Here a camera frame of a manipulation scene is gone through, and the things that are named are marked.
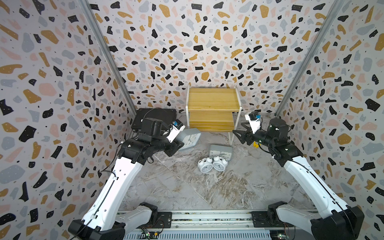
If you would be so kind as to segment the grey square alarm clock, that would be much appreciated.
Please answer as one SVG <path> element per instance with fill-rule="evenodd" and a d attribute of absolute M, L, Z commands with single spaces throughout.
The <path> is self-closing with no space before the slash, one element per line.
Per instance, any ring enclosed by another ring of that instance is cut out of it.
<path fill-rule="evenodd" d="M 197 128 L 184 129 L 176 137 L 176 140 L 184 143 L 184 145 L 179 149 L 179 151 L 184 151 L 193 148 L 198 143 L 201 134 L 202 133 Z"/>
<path fill-rule="evenodd" d="M 209 151 L 209 157 L 222 156 L 227 161 L 230 161 L 233 156 L 233 148 L 229 146 L 211 145 Z"/>

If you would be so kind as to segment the wooden two-tier shelf white frame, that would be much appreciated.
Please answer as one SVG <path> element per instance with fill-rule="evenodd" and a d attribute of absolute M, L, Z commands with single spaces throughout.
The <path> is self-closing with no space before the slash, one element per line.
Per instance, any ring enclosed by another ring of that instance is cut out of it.
<path fill-rule="evenodd" d="M 234 142 L 233 130 L 242 112 L 240 93 L 234 88 L 188 87 L 186 117 L 189 128 L 201 132 L 228 133 L 229 144 Z"/>

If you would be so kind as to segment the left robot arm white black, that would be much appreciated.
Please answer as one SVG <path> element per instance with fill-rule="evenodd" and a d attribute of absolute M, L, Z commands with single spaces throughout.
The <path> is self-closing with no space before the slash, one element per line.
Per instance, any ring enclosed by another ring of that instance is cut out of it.
<path fill-rule="evenodd" d="M 158 208 L 146 202 L 134 210 L 118 215 L 119 207 L 134 178 L 158 152 L 173 156 L 184 146 L 177 136 L 185 129 L 178 119 L 166 124 L 159 119 L 144 118 L 136 137 L 122 143 L 106 185 L 88 212 L 73 220 L 69 233 L 78 240 L 122 240 L 135 229 L 154 227 L 159 221 Z"/>

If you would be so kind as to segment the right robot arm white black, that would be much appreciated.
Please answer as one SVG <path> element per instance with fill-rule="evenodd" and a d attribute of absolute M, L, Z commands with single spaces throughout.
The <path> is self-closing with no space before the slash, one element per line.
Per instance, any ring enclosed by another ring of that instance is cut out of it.
<path fill-rule="evenodd" d="M 258 144 L 299 183 L 317 209 L 316 213 L 300 210 L 286 202 L 268 206 L 267 219 L 271 225 L 291 224 L 316 240 L 356 240 L 359 237 L 364 213 L 340 198 L 310 166 L 304 154 L 289 140 L 291 130 L 279 118 L 271 119 L 267 130 L 262 129 L 262 117 L 254 111 L 246 114 L 243 131 L 233 134 L 242 144 Z"/>

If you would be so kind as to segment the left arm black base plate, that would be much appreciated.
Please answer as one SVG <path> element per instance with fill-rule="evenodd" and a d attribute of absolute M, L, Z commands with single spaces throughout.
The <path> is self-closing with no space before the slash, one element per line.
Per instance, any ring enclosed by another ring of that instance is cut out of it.
<path fill-rule="evenodd" d="M 137 229 L 169 229 L 172 224 L 172 212 L 155 212 L 151 214 L 150 220 Z"/>

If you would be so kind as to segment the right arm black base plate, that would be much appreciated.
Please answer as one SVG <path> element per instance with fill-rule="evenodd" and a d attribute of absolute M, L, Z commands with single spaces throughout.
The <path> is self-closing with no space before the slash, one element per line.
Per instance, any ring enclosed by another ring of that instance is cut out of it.
<path fill-rule="evenodd" d="M 283 228 L 288 226 L 293 227 L 291 224 L 284 224 L 279 220 L 277 214 L 270 213 L 269 211 L 252 211 L 251 220 L 253 221 L 254 228 Z"/>

